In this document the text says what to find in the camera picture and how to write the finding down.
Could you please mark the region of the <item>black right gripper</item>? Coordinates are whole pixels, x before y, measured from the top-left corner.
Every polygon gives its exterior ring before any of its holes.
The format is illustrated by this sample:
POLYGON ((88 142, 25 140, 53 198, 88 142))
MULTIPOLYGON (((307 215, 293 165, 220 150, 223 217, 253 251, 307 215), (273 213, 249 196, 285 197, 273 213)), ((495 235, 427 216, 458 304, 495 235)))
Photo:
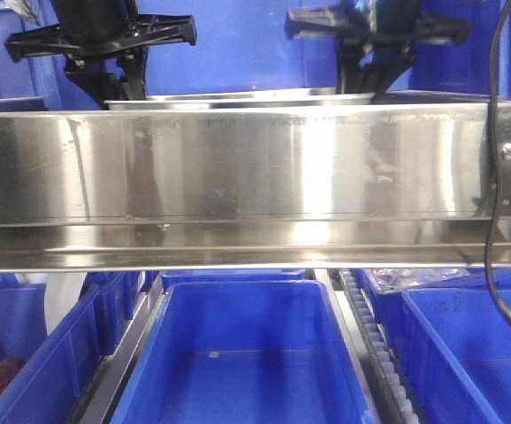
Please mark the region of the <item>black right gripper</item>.
POLYGON ((428 13, 420 1, 341 1, 290 9, 286 35, 338 39, 336 93, 385 93, 416 61, 416 42, 461 45, 463 19, 428 13))

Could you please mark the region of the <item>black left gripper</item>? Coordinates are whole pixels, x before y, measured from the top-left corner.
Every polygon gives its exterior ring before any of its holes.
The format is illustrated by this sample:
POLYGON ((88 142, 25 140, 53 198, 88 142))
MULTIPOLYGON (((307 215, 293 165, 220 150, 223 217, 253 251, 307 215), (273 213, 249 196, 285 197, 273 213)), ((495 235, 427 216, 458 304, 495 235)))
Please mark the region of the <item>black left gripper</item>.
POLYGON ((144 100, 146 50, 137 48, 197 41, 192 15, 140 14, 135 1, 51 5, 58 19, 55 25, 12 34, 5 47, 14 62, 24 57, 74 57, 65 60, 65 76, 94 101, 144 100), (119 55, 119 80, 104 61, 83 60, 119 55))

